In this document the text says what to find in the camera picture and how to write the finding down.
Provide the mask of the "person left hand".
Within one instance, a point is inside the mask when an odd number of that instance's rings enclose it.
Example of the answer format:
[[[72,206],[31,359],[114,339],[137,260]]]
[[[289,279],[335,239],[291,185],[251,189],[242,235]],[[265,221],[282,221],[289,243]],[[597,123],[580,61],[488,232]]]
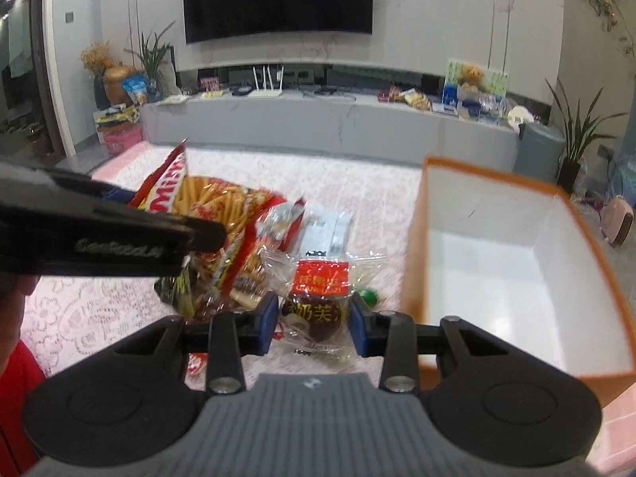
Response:
[[[1,274],[1,302],[0,302],[0,372],[6,371],[6,366],[19,339],[21,338],[21,324],[24,319],[26,298],[30,296],[37,284],[39,276],[18,276],[13,273]]]

